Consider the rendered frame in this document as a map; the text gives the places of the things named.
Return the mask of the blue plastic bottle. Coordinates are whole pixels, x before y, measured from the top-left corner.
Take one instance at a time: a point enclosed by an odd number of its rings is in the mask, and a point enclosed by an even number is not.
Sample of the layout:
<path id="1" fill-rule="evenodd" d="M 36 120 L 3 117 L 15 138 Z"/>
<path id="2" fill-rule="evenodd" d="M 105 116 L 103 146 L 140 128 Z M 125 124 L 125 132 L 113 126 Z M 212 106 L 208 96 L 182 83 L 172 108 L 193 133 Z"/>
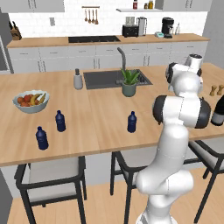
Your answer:
<path id="1" fill-rule="evenodd" d="M 134 133 L 136 131 L 136 125 L 137 125 L 137 117 L 135 115 L 135 112 L 132 111 L 128 117 L 127 131 L 130 133 Z"/>
<path id="2" fill-rule="evenodd" d="M 47 141 L 47 136 L 46 132 L 42 130 L 41 126 L 38 126 L 38 130 L 36 133 L 36 138 L 38 141 L 38 147 L 43 151 L 48 148 L 48 141 Z"/>
<path id="3" fill-rule="evenodd" d="M 60 110 L 57 111 L 57 115 L 55 116 L 55 121 L 56 121 L 56 124 L 57 124 L 57 130 L 59 132 L 63 132 L 63 131 L 66 130 L 65 117 L 61 113 Z"/>

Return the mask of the green potted plant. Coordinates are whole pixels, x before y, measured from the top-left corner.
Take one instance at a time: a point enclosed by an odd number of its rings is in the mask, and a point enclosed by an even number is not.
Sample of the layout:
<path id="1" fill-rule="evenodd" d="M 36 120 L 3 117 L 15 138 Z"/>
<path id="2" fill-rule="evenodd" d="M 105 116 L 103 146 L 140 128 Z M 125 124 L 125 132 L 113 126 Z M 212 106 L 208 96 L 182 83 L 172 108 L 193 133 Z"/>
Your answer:
<path id="1" fill-rule="evenodd" d="M 137 70 L 131 72 L 130 70 L 122 69 L 122 76 L 124 78 L 122 82 L 122 93 L 126 97 L 132 97 L 136 93 L 139 74 Z"/>

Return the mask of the dark grey sink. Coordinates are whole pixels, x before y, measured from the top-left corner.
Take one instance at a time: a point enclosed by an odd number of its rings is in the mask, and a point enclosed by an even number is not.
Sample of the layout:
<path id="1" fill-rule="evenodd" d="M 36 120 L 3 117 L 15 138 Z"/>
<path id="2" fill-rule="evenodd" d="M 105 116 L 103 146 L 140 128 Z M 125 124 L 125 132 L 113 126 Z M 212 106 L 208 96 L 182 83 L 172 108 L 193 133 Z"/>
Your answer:
<path id="1" fill-rule="evenodd" d="M 152 85 L 151 81 L 142 73 L 140 69 L 130 70 L 132 73 L 139 73 L 137 77 L 137 86 Z M 119 88 L 124 82 L 124 76 L 121 70 L 111 70 L 102 72 L 84 73 L 86 89 Z"/>

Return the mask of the grey soap dispenser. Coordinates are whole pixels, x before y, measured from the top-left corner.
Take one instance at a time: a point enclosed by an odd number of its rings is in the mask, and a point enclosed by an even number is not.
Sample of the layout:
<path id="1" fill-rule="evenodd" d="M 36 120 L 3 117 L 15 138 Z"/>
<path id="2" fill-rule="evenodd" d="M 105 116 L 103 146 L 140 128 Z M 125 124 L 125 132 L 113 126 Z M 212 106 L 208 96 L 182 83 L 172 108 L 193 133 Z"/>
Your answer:
<path id="1" fill-rule="evenodd" d="M 75 69 L 75 74 L 73 76 L 73 86 L 75 89 L 80 90 L 83 88 L 82 76 L 80 74 L 80 69 Z"/>

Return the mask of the black chair grey seat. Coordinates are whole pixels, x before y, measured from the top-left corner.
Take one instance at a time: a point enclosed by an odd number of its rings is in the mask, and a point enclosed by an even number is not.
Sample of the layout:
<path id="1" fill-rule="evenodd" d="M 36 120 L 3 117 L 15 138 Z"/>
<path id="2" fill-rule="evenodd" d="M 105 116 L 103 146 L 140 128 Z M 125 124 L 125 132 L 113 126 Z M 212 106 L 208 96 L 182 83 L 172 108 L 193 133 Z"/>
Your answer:
<path id="1" fill-rule="evenodd" d="M 209 172 L 212 173 L 202 201 L 200 202 L 198 212 L 194 218 L 194 224 L 198 224 L 216 177 L 224 173 L 224 152 L 217 152 L 212 148 L 211 143 L 205 143 L 202 140 L 191 141 L 188 143 L 188 147 L 196 155 L 196 158 L 188 158 L 184 161 L 184 164 L 189 165 L 201 162 L 206 167 L 202 176 L 203 179 L 207 178 Z"/>
<path id="2" fill-rule="evenodd" d="M 156 153 L 156 146 L 111 153 L 110 194 L 114 194 L 115 176 L 123 175 L 127 184 L 123 224 L 129 224 L 131 192 L 137 188 L 137 174 L 153 161 Z"/>
<path id="3" fill-rule="evenodd" d="M 14 179 L 30 224 L 37 224 L 32 207 L 77 199 L 80 223 L 86 224 L 83 200 L 87 199 L 86 159 L 69 157 L 29 164 L 29 183 L 23 184 L 26 164 L 17 167 Z"/>

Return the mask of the dark grey tap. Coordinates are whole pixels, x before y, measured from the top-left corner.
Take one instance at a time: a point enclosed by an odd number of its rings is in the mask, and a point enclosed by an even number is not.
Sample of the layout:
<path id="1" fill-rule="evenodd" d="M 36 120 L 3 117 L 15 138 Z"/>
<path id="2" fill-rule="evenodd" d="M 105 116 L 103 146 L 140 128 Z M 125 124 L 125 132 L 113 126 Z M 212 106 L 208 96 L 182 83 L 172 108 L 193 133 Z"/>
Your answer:
<path id="1" fill-rule="evenodd" d="M 126 71 L 126 57 L 125 57 L 125 53 L 124 53 L 124 51 L 120 47 L 117 47 L 117 50 L 122 55 L 122 70 L 125 72 Z M 117 85 L 118 84 L 122 84 L 123 83 L 123 78 L 120 79 L 120 80 L 117 80 L 115 83 Z"/>

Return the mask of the grey base cupboards run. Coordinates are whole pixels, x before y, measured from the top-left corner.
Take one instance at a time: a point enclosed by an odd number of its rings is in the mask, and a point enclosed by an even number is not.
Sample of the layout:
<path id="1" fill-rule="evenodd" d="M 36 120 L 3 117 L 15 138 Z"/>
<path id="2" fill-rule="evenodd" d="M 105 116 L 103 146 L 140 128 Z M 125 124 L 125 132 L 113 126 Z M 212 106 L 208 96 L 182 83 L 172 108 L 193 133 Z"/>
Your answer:
<path id="1" fill-rule="evenodd" d="M 9 48 L 9 54 L 16 74 L 120 68 L 123 60 L 118 47 L 125 54 L 127 67 L 148 67 L 184 63 L 190 53 L 204 56 L 207 41 L 24 47 Z"/>

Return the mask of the black hob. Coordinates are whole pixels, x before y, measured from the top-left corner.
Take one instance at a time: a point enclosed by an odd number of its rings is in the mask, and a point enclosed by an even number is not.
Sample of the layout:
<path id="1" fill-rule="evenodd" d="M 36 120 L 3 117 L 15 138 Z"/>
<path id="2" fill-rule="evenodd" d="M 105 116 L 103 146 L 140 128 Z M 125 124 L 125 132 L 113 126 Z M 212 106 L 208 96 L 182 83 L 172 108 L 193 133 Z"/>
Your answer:
<path id="1" fill-rule="evenodd" d="M 68 37 L 68 43 L 102 43 L 102 42 L 120 42 L 117 36 L 79 36 Z"/>

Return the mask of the yellow banana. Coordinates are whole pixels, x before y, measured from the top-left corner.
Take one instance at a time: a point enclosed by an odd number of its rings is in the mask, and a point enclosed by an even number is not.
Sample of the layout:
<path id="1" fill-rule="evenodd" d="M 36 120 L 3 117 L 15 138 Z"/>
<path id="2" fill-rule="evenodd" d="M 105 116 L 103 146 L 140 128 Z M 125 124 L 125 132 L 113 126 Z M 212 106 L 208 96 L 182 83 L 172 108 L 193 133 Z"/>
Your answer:
<path id="1" fill-rule="evenodd" d="M 39 104 L 43 103 L 44 102 L 44 99 L 46 98 L 46 95 L 43 94 L 43 96 L 40 99 L 38 99 L 38 97 L 39 97 L 39 94 L 35 94 L 31 98 L 31 105 L 32 106 L 39 105 Z"/>

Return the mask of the pale blue fruit bowl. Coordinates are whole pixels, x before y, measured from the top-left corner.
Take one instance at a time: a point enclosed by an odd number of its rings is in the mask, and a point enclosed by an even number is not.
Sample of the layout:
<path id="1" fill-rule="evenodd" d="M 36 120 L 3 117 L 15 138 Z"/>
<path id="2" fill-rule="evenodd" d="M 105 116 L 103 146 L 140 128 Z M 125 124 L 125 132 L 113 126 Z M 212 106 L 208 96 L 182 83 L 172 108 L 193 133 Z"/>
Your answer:
<path id="1" fill-rule="evenodd" d="M 42 96 L 45 97 L 44 101 L 42 103 L 40 103 L 39 105 L 35 105 L 35 106 L 30 106 L 30 107 L 22 107 L 19 103 L 18 103 L 18 97 L 24 97 L 26 95 L 35 95 L 35 94 L 39 94 L 38 99 L 41 99 Z M 25 112 L 26 114 L 34 114 L 34 113 L 38 113 L 40 111 L 42 111 L 48 101 L 49 101 L 50 95 L 43 90 L 31 90 L 31 91 L 25 91 L 23 93 L 20 93 L 18 95 L 16 95 L 14 97 L 14 99 L 12 100 L 13 104 L 22 112 Z"/>

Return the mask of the black toaster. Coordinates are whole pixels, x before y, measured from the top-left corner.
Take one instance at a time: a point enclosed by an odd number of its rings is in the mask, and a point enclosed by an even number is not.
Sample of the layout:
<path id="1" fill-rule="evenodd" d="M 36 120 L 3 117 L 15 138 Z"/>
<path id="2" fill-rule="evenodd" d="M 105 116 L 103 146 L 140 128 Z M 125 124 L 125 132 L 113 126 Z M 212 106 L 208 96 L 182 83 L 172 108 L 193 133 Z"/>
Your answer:
<path id="1" fill-rule="evenodd" d="M 122 35 L 127 38 L 127 37 L 137 37 L 139 32 L 139 26 L 138 25 L 127 25 L 124 24 L 122 26 Z"/>

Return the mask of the red fruits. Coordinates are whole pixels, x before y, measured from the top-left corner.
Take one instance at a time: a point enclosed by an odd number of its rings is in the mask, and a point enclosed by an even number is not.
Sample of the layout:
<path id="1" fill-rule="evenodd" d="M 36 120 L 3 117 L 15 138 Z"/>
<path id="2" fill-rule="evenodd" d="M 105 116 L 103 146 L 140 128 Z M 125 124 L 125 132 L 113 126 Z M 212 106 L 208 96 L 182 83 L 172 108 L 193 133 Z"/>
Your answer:
<path id="1" fill-rule="evenodd" d="M 21 107 L 30 107 L 32 105 L 31 98 L 32 98 L 32 94 L 27 94 L 24 97 L 20 96 L 17 98 L 17 103 Z"/>

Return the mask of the black coffee machine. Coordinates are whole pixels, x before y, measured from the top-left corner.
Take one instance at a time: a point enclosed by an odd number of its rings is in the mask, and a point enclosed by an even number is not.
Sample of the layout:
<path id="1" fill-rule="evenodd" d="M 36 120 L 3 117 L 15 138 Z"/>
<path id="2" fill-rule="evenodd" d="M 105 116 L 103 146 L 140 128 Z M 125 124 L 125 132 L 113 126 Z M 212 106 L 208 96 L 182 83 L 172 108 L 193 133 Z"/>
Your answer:
<path id="1" fill-rule="evenodd" d="M 171 29 L 173 28 L 174 19 L 171 17 L 164 17 L 162 19 L 162 33 L 166 39 L 171 39 Z"/>

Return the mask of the wooden knife block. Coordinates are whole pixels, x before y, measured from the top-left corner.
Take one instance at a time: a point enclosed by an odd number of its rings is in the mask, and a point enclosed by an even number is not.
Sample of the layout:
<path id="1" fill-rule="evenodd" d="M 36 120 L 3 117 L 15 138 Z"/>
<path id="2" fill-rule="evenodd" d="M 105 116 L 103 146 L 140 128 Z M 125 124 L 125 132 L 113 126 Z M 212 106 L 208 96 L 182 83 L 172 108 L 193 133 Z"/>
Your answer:
<path id="1" fill-rule="evenodd" d="M 16 23 L 14 21 L 9 22 L 9 27 L 10 27 L 10 33 L 11 33 L 12 39 L 20 40 L 22 36 L 18 27 L 16 26 Z"/>

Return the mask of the grey tall appliance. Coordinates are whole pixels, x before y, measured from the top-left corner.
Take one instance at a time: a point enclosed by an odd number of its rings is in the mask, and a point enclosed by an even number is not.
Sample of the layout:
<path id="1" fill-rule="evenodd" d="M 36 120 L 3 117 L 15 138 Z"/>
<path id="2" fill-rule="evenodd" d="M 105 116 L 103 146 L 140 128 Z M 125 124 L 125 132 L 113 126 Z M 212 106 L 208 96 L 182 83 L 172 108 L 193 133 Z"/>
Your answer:
<path id="1" fill-rule="evenodd" d="M 9 15 L 0 9 L 0 74 L 13 74 L 7 45 L 12 41 Z"/>

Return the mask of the white wall shelf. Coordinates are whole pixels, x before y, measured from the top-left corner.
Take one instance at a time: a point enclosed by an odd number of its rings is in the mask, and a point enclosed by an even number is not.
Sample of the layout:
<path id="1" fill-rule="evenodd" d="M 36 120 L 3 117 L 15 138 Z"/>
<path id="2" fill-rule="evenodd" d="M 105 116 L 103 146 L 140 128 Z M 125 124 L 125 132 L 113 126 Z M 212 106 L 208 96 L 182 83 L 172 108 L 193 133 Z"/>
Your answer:
<path id="1" fill-rule="evenodd" d="M 159 9 L 115 9 L 119 12 L 161 12 Z"/>

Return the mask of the grey wall cupboards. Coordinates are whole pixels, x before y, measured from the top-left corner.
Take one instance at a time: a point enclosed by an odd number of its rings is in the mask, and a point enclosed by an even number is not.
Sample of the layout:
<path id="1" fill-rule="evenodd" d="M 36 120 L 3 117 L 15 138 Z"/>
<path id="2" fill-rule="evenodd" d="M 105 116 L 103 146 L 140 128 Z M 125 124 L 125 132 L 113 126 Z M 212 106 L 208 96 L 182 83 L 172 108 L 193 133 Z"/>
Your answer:
<path id="1" fill-rule="evenodd" d="M 0 0 L 3 13 L 64 12 L 64 0 Z"/>
<path id="2" fill-rule="evenodd" d="M 213 0 L 155 0 L 162 11 L 210 11 Z"/>

